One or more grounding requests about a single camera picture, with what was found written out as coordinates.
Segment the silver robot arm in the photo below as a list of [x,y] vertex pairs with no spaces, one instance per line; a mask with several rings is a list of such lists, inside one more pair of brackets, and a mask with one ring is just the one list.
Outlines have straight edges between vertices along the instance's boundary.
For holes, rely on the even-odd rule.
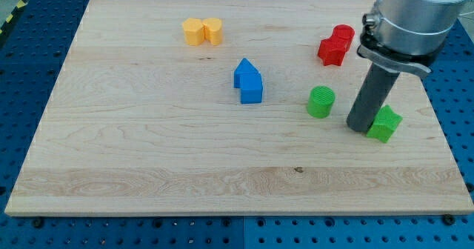
[[389,73],[425,78],[469,0],[375,0],[358,54]]

